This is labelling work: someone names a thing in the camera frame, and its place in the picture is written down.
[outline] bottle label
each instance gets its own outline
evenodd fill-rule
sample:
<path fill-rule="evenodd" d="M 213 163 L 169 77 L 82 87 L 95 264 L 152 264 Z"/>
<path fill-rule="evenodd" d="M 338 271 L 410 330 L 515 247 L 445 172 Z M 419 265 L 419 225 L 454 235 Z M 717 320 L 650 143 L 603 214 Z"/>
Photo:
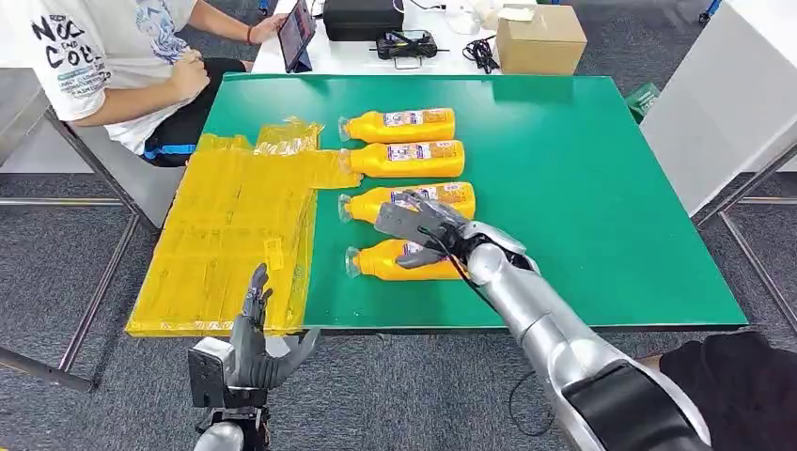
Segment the bottle label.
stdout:
<path fill-rule="evenodd" d="M 432 110 L 411 110 L 385 113 L 383 114 L 383 122 L 387 127 L 445 122 L 445 110 L 442 108 L 436 108 Z"/>
<path fill-rule="evenodd" d="M 444 204 L 454 205 L 466 200 L 465 184 L 459 182 L 446 183 L 437 195 L 437 200 Z"/>
<path fill-rule="evenodd" d="M 404 255 L 417 254 L 424 250 L 424 247 L 417 242 L 407 241 L 404 243 Z"/>
<path fill-rule="evenodd" d="M 387 147 L 387 159 L 391 162 L 428 160 L 429 158 L 453 157 L 456 148 L 452 141 L 433 143 L 392 144 Z"/>
<path fill-rule="evenodd" d="M 438 191 L 436 186 L 424 186 L 424 187 L 414 188 L 413 191 L 420 194 L 421 197 L 427 200 L 437 200 Z M 403 192 L 404 190 L 396 190 L 390 193 L 390 202 L 405 209 L 415 210 L 415 207 L 408 204 L 407 202 L 403 200 L 396 200 L 396 194 L 401 194 Z"/>

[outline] green tabletop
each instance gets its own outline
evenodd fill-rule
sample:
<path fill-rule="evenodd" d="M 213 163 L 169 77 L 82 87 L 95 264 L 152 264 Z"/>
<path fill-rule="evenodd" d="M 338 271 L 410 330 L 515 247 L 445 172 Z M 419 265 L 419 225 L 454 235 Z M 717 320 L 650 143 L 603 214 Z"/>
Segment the green tabletop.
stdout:
<path fill-rule="evenodd" d="M 205 132 L 245 135 L 297 116 L 324 124 L 368 110 L 452 107 L 476 218 L 528 248 L 542 274 L 592 326 L 747 321 L 610 78 L 228 75 Z M 356 148 L 362 143 L 350 142 Z M 388 237 L 342 224 L 340 193 L 440 179 L 365 179 L 319 192 L 305 326 L 483 328 L 501 319 L 463 282 L 350 279 L 348 246 Z"/>

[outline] cardboard box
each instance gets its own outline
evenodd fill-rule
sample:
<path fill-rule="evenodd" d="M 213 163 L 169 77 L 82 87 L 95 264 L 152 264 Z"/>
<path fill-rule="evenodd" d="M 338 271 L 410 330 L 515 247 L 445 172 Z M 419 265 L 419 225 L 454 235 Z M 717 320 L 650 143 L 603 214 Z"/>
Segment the cardboard box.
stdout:
<path fill-rule="evenodd" d="M 530 22 L 501 19 L 495 45 L 503 73 L 572 75 L 586 36 L 572 7 L 537 5 Z"/>

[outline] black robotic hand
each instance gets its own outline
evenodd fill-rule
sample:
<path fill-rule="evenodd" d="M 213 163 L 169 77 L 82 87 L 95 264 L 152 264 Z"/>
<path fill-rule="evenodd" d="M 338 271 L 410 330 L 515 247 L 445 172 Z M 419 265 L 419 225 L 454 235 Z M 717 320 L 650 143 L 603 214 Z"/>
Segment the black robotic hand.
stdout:
<path fill-rule="evenodd" d="M 319 329 L 308 332 L 298 348 L 282 357 L 272 357 L 266 352 L 263 324 L 266 304 L 272 290 L 263 289 L 268 280 L 266 265 L 261 264 L 252 274 L 252 281 L 243 300 L 243 312 L 232 324 L 229 342 L 235 349 L 235 370 L 228 381 L 230 386 L 266 390 L 278 387 L 316 347 Z"/>

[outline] plastic bottle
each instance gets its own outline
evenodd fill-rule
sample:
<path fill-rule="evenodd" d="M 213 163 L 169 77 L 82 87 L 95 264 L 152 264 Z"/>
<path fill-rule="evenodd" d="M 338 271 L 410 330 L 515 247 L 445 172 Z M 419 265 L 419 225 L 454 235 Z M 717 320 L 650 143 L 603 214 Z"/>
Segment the plastic bottle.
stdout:
<path fill-rule="evenodd" d="M 360 274 L 374 275 L 382 280 L 448 280 L 459 279 L 454 265 L 443 259 L 437 263 L 405 270 L 396 263 L 396 258 L 419 252 L 423 247 L 406 240 L 385 240 L 368 249 L 346 250 L 346 274 L 356 277 Z"/>
<path fill-rule="evenodd" d="M 473 185 L 466 181 L 450 181 L 431 185 L 380 187 L 354 197 L 341 194 L 337 200 L 337 212 L 340 214 L 340 220 L 346 223 L 351 219 L 357 219 L 374 224 L 382 204 L 385 202 L 401 203 L 401 201 L 395 200 L 395 196 L 407 190 L 419 192 L 427 199 L 444 202 L 467 219 L 473 219 L 476 213 L 476 194 Z"/>
<path fill-rule="evenodd" d="M 412 143 L 454 139 L 454 110 L 379 113 L 369 111 L 360 117 L 339 121 L 340 140 L 361 139 L 367 143 Z"/>
<path fill-rule="evenodd" d="M 345 171 L 369 177 L 458 177 L 465 168 L 465 147 L 456 140 L 369 144 L 341 150 L 340 163 Z"/>

